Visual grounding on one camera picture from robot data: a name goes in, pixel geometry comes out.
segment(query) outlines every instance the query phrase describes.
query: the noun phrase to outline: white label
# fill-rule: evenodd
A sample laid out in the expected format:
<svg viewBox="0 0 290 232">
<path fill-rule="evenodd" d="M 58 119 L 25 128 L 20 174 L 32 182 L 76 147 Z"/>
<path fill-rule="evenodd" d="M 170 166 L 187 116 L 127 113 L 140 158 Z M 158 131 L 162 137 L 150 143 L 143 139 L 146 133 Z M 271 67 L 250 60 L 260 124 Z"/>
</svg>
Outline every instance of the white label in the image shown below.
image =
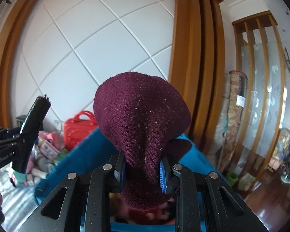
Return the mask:
<svg viewBox="0 0 290 232">
<path fill-rule="evenodd" d="M 245 105 L 245 98 L 240 96 L 240 95 L 237 95 L 237 98 L 236 98 L 236 105 L 238 106 L 241 106 L 244 108 L 244 105 Z"/>
</svg>

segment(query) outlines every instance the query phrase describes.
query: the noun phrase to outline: hardwood floor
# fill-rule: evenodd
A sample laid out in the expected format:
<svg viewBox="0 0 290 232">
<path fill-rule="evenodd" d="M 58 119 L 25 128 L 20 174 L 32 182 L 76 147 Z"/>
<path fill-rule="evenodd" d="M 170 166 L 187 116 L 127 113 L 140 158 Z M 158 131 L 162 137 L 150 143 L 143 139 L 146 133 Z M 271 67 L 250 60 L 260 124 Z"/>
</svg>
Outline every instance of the hardwood floor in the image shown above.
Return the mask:
<svg viewBox="0 0 290 232">
<path fill-rule="evenodd" d="M 278 232 L 290 218 L 290 188 L 277 172 L 266 171 L 262 184 L 245 201 L 269 232 Z"/>
</svg>

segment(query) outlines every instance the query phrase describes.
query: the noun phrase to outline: red handle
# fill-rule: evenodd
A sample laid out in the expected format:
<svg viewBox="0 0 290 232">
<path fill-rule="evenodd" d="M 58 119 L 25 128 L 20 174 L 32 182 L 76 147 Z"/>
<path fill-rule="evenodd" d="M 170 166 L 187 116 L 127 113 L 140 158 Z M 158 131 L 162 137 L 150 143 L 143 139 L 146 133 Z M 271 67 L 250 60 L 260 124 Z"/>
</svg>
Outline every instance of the red handle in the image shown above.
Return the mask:
<svg viewBox="0 0 290 232">
<path fill-rule="evenodd" d="M 81 115 L 86 115 L 87 117 L 89 117 L 90 118 L 90 124 L 91 125 L 96 125 L 97 124 L 96 119 L 95 119 L 95 116 L 90 111 L 80 111 L 78 114 L 76 114 L 74 116 L 72 122 L 78 122 L 78 121 L 80 121 L 79 116 L 81 116 Z"/>
</svg>

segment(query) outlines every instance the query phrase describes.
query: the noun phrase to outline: purple fabric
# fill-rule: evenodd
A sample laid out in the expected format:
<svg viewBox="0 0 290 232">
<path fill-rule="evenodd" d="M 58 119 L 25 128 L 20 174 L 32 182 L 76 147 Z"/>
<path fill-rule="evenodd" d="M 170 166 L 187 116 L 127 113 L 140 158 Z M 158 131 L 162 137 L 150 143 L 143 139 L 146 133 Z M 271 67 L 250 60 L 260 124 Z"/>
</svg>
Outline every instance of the purple fabric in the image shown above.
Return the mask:
<svg viewBox="0 0 290 232">
<path fill-rule="evenodd" d="M 170 195 L 163 194 L 159 186 L 159 160 L 168 142 L 191 122 L 177 90 L 159 77 L 118 74 L 99 86 L 94 113 L 102 133 L 124 151 L 127 167 L 122 196 L 127 204 L 148 210 L 167 201 Z M 187 152 L 187 143 L 183 147 L 176 144 L 179 153 Z"/>
</svg>

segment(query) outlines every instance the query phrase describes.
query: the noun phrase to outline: red suitcase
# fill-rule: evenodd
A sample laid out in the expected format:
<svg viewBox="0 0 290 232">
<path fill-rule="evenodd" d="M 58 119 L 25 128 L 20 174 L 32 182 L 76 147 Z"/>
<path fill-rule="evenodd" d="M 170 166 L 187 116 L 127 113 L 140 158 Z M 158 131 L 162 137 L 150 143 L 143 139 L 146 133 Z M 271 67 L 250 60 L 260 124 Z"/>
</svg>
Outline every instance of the red suitcase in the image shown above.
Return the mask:
<svg viewBox="0 0 290 232">
<path fill-rule="evenodd" d="M 81 115 L 88 116 L 90 120 L 80 119 Z M 97 127 L 95 116 L 90 111 L 81 111 L 74 118 L 69 118 L 63 126 L 65 148 L 71 151 Z"/>
</svg>

